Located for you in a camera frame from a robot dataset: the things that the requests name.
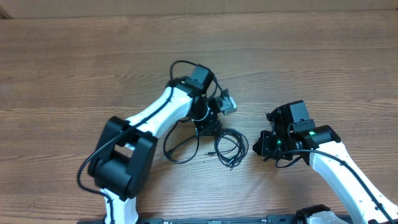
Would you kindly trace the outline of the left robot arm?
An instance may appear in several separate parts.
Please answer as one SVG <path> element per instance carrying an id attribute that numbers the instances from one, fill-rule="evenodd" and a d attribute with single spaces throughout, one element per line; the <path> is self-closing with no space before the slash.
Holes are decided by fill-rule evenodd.
<path id="1" fill-rule="evenodd" d="M 149 176 L 158 140 L 171 125 L 191 120 L 196 137 L 221 131 L 223 97 L 206 96 L 215 74 L 203 65 L 194 67 L 187 77 L 171 78 L 144 111 L 106 122 L 95 151 L 81 165 L 94 178 L 94 193 L 104 197 L 102 223 L 137 223 L 136 197 Z"/>

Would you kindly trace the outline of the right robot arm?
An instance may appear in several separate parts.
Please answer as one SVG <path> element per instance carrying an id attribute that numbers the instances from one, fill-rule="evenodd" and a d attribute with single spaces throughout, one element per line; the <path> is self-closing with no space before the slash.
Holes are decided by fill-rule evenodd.
<path id="1" fill-rule="evenodd" d="M 254 152 L 290 166 L 303 159 L 334 191 L 353 223 L 397 223 L 397 205 L 366 177 L 330 126 L 315 124 L 304 101 L 279 106 L 266 119 L 271 130 L 261 131 Z"/>

